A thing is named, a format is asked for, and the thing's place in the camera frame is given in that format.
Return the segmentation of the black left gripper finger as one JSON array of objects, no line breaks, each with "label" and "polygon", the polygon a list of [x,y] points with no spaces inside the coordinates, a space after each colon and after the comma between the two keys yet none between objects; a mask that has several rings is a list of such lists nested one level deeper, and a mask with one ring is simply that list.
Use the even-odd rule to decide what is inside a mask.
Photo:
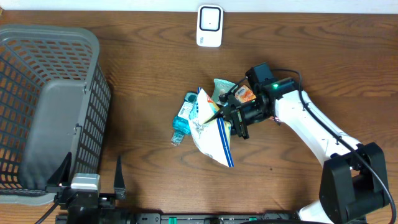
[{"label": "black left gripper finger", "polygon": [[70,176],[71,164],[72,153],[68,152],[61,165],[47,181],[47,187],[60,187],[61,185],[67,185]]},{"label": "black left gripper finger", "polygon": [[122,172],[121,156],[118,157],[116,163],[116,171],[114,176],[114,193],[117,200],[126,198],[126,186]]}]

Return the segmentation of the small orange carton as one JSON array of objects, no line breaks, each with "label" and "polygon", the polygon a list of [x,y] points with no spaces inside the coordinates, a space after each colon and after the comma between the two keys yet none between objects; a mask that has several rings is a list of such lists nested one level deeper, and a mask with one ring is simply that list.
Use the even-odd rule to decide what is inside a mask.
[{"label": "small orange carton", "polygon": [[252,101],[256,99],[255,94],[253,91],[246,85],[241,86],[236,93],[234,94],[234,97],[240,102],[240,103],[246,103],[248,101]]}]

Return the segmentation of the mint green wipes pack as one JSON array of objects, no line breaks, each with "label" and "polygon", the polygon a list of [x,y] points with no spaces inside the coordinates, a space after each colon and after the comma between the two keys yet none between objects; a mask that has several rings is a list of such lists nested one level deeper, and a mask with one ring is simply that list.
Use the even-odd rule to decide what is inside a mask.
[{"label": "mint green wipes pack", "polygon": [[214,84],[215,84],[215,89],[213,91],[211,99],[217,105],[224,106],[226,103],[222,102],[220,100],[220,95],[223,95],[223,94],[227,93],[228,91],[230,91],[230,89],[232,89],[232,87],[235,86],[235,83],[230,82],[228,80],[215,78],[214,79]]}]

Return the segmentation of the yellow snack bag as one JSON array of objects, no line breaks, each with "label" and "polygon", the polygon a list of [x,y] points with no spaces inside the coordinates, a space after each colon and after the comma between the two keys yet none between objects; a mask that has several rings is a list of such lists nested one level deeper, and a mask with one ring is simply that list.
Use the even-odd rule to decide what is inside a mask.
[{"label": "yellow snack bag", "polygon": [[230,149],[231,123],[223,118],[213,118],[220,107],[200,87],[188,123],[193,142],[203,154],[220,164],[233,167]]}]

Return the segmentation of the teal mouthwash bottle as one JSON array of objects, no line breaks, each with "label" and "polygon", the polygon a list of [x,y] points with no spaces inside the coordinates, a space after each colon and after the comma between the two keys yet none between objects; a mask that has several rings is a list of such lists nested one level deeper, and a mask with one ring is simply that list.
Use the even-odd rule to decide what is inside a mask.
[{"label": "teal mouthwash bottle", "polygon": [[180,107],[180,110],[174,117],[172,122],[174,135],[171,138],[171,143],[174,146],[178,146],[186,135],[191,135],[188,120],[196,99],[196,93],[188,92],[184,97],[184,101]]}]

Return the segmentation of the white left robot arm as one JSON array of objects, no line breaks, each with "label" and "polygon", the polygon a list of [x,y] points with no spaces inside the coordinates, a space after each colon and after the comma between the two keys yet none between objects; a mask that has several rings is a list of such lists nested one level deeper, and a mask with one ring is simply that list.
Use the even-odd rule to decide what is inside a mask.
[{"label": "white left robot arm", "polygon": [[44,215],[47,218],[55,209],[67,211],[65,218],[57,217],[61,223],[135,223],[135,216],[126,209],[116,207],[118,200],[126,198],[126,185],[118,158],[114,175],[113,193],[100,192],[100,175],[76,173],[70,178],[72,154],[65,156],[61,165],[47,181],[45,191],[54,193],[53,206]]}]

